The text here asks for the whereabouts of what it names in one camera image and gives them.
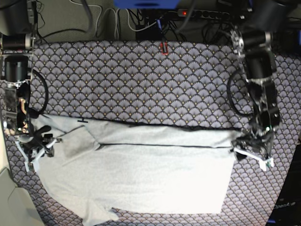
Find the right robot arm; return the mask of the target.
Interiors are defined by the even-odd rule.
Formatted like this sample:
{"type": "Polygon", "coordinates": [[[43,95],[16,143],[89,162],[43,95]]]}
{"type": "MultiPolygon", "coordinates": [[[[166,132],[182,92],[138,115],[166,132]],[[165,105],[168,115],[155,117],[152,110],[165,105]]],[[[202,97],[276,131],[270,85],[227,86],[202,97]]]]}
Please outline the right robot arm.
{"type": "Polygon", "coordinates": [[[35,0],[2,0],[0,2],[0,80],[4,89],[4,132],[9,136],[24,138],[21,150],[26,157],[35,151],[49,157],[53,148],[50,126],[35,130],[32,119],[42,115],[47,107],[49,92],[42,75],[29,67],[33,61],[38,30],[37,2],[35,0]],[[45,91],[45,101],[40,110],[30,107],[32,76],[39,78],[45,91]]]}

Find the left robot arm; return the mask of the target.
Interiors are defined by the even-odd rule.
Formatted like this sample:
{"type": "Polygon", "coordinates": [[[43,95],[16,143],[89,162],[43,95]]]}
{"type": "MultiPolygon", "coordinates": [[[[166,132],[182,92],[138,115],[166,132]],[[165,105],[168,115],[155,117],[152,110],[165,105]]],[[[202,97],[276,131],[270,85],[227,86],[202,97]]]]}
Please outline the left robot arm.
{"type": "Polygon", "coordinates": [[[266,160],[271,157],[275,132],[281,121],[273,81],[277,67],[271,45],[274,34],[300,3],[299,0],[262,0],[252,15],[230,32],[253,104],[250,132],[232,143],[240,155],[246,155],[250,147],[254,152],[262,153],[266,160]]]}

